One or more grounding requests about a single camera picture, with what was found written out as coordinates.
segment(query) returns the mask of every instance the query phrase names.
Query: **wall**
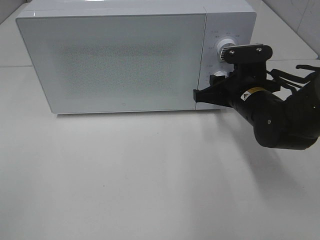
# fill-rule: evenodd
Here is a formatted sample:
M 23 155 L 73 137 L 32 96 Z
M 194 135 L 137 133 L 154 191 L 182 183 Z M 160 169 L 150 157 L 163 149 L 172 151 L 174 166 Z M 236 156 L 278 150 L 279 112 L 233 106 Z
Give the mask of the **wall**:
M 0 23 L 25 2 L 26 0 L 0 0 Z
M 320 56 L 320 0 L 264 0 Z

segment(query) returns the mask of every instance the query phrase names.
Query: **robotic arm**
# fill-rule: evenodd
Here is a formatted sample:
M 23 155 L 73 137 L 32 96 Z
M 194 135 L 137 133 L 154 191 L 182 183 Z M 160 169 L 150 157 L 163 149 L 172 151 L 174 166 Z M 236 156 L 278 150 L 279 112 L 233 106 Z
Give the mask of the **robotic arm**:
M 320 67 L 297 65 L 313 71 L 305 78 L 267 71 L 272 54 L 271 47 L 263 44 L 225 47 L 220 57 L 233 64 L 234 71 L 228 77 L 211 75 L 210 87 L 194 90 L 193 98 L 197 103 L 234 108 L 253 126 L 263 147 L 307 149 L 320 136 Z M 267 80 L 267 74 L 273 80 Z M 281 87 L 292 92 L 285 101 L 273 94 Z

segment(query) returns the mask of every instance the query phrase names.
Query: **warning label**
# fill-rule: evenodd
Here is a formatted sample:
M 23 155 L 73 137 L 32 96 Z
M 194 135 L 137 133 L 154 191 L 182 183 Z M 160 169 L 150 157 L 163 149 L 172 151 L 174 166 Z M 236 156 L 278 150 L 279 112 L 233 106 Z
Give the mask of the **warning label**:
M 260 92 L 260 91 L 265 91 L 265 89 L 263 87 L 253 87 L 250 88 L 249 90 L 245 91 L 242 95 L 241 95 L 241 99 L 243 101 L 247 100 L 252 94 L 256 93 L 256 92 Z

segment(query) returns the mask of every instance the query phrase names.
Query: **white wall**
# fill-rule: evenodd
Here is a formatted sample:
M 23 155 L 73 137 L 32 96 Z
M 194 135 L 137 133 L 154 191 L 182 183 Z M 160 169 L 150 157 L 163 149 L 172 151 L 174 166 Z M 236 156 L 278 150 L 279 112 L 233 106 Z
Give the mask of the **white wall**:
M 0 0 L 0 23 L 25 2 L 26 0 Z
M 320 56 L 320 0 L 264 0 Z

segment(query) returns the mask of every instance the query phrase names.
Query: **microwave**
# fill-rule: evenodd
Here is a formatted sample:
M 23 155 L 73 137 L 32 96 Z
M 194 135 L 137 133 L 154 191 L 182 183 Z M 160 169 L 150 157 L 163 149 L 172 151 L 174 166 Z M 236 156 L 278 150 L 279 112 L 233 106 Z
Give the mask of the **microwave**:
M 55 114 L 208 110 L 193 90 L 249 44 L 245 0 L 33 0 L 16 23 Z

